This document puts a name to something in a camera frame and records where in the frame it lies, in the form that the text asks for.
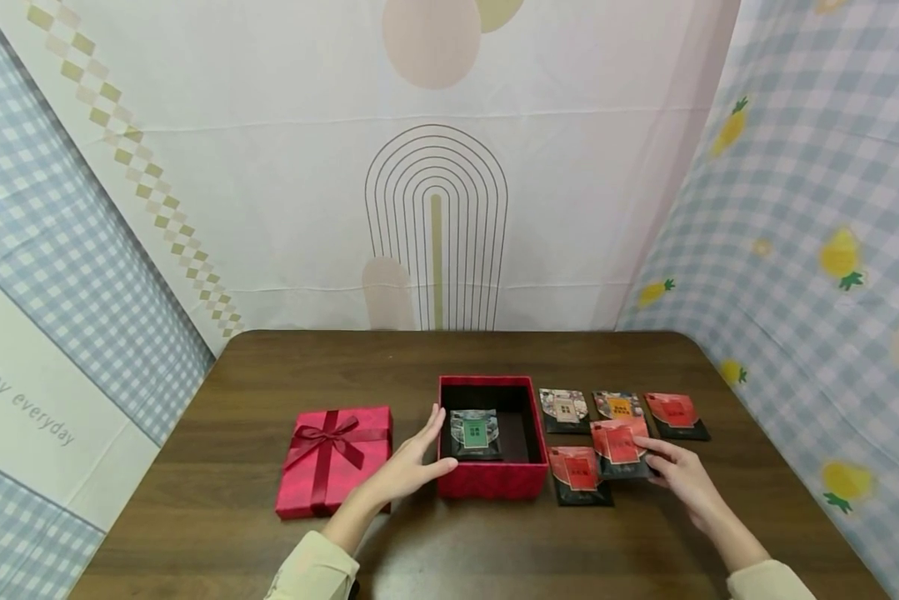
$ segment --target pineapple print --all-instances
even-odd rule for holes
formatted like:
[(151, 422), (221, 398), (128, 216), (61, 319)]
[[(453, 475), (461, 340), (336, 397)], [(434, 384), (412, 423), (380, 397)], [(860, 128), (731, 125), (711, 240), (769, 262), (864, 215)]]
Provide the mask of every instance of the pineapple print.
[(735, 385), (738, 383), (746, 383), (746, 369), (734, 360), (723, 360), (722, 365), (719, 367), (719, 372), (722, 374), (722, 378), (726, 379), (729, 385)]
[(760, 237), (752, 242), (752, 253), (759, 258), (766, 258), (772, 254), (772, 242), (769, 239)]
[(822, 467), (822, 485), (828, 490), (822, 494), (827, 504), (848, 514), (853, 510), (849, 501), (858, 502), (872, 493), (872, 473), (848, 462), (827, 462)]
[(816, 14), (832, 13), (847, 0), (816, 0)]
[(851, 230), (840, 227), (819, 252), (819, 264), (830, 278), (839, 279), (839, 289), (849, 291), (853, 285), (863, 285), (859, 264), (859, 242)]
[(650, 304), (662, 298), (665, 292), (670, 292), (676, 286), (674, 279), (666, 279), (665, 282), (655, 282), (646, 285), (642, 292), (639, 292), (639, 308), (646, 308)]
[(713, 158), (718, 157), (723, 150), (726, 150), (742, 135), (744, 128), (746, 128), (747, 105), (748, 96), (743, 96), (739, 102), (736, 102), (736, 106), (732, 109), (732, 114), (722, 124), (722, 130), (716, 137), (715, 143), (712, 144)]

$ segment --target beige sleeve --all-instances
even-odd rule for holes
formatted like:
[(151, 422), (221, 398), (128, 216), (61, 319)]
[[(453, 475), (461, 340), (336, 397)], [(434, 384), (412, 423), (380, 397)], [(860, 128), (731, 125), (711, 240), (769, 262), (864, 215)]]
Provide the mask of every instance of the beige sleeve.
[(815, 600), (792, 569), (778, 561), (753, 564), (729, 575), (734, 600)]
[(279, 568), (265, 600), (347, 600), (359, 562), (311, 531)]

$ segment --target red ribbon bow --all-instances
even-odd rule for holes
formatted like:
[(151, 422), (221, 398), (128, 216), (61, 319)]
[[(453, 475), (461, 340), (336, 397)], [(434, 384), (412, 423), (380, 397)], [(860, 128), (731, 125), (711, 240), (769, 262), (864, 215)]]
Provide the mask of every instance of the red ribbon bow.
[(332, 450), (335, 448), (337, 453), (342, 454), (343, 458), (352, 463), (356, 469), (362, 470), (362, 461), (366, 455), (362, 454), (362, 450), (354, 447), (352, 443), (388, 439), (386, 429), (356, 431), (359, 419), (355, 416), (350, 416), (342, 423), (337, 424), (337, 422), (339, 422), (339, 411), (327, 411), (322, 429), (311, 425), (300, 425), (296, 434), (292, 436), (289, 444), (290, 455), (282, 467), (283, 472), (287, 472), (299, 459), (318, 448), (316, 476), (312, 480), (312, 499), (310, 500), (312, 513), (317, 517), (328, 517), (332, 514), (325, 503), (329, 489), (329, 463), (332, 459)]

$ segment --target blue gingham fabric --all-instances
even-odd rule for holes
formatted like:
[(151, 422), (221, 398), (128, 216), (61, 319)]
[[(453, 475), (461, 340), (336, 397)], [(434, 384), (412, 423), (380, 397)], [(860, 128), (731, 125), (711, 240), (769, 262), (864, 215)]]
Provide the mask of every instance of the blue gingham fabric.
[(0, 36), (0, 288), (160, 444), (211, 355)]
[[(161, 446), (212, 355), (0, 34), (0, 288)], [(103, 532), (0, 473), (0, 598), (64, 598)]]
[(0, 473), (0, 598), (64, 598), (102, 536)]
[[(746, 97), (744, 131), (711, 149)], [(847, 228), (864, 284), (820, 252)], [(646, 285), (675, 289), (639, 308)], [(899, 0), (743, 0), (727, 65), (620, 328), (674, 329), (713, 362), (893, 598), (899, 598)], [(851, 516), (826, 463), (875, 478)]]

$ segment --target wooden table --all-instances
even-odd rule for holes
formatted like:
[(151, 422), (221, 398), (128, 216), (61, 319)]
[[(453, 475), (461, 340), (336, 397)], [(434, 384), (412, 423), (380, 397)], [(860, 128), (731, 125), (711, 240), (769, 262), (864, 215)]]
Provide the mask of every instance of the wooden table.
[[(445, 373), (530, 374), (587, 396), (690, 394), (713, 440), (685, 446), (772, 556), (820, 599), (886, 597), (682, 335), (257, 331), (229, 343), (72, 598), (263, 598), (322, 526), (272, 511), (297, 413), (385, 403), (399, 444)], [(425, 487), (376, 518), (357, 555), (360, 598), (727, 597), (719, 557), (669, 492), (639, 481), (613, 492), (615, 507), (558, 507), (552, 482), (530, 503), (444, 502)]]

